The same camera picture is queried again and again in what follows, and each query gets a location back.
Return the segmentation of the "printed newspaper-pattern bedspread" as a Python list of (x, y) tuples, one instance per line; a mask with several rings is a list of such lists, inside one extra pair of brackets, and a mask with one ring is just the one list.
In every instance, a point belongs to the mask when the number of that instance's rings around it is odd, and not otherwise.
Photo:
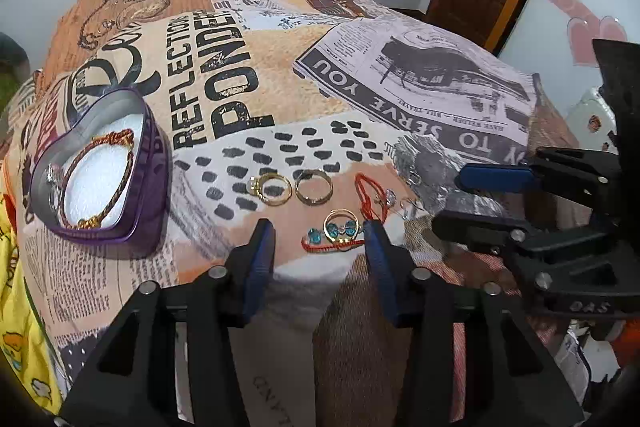
[[(160, 243), (146, 257), (110, 257), (26, 242), (39, 156), (118, 89), (142, 96), (167, 140)], [(273, 222), (276, 278), (256, 323), (233, 338), (257, 426), (393, 419), (408, 335), (383, 322), (361, 249), (302, 246), (329, 211), (358, 209), (358, 174), (397, 196), (393, 239), (471, 282), (502, 266), (463, 256), (448, 267), (421, 235), (456, 196), (445, 174), (462, 160), (576, 144), (538, 77), (372, 0), (79, 0), (4, 115), (1, 187), (62, 401), (138, 284), (189, 283), (259, 219)], [(402, 220), (404, 197), (425, 215)]]

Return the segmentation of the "silver earring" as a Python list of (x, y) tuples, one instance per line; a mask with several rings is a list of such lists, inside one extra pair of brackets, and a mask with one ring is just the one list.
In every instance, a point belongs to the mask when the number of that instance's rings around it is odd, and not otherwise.
[(411, 199), (409, 197), (404, 197), (398, 202), (397, 212), (404, 221), (418, 219), (426, 213), (420, 199)]

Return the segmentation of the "purple heart-shaped tin box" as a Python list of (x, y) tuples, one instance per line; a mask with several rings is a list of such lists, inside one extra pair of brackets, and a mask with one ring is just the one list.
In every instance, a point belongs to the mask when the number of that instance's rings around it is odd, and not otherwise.
[(35, 222), (24, 239), (42, 249), (149, 256), (168, 186), (167, 140), (152, 110), (132, 89), (112, 91), (39, 156), (29, 187)]

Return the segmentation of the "yellow cartoon blanket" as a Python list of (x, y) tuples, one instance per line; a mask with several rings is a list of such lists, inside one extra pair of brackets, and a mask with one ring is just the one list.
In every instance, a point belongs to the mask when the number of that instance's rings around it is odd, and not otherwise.
[(1, 352), (30, 397), (56, 414), (62, 395), (47, 340), (27, 297), (15, 231), (15, 209), (1, 195)]

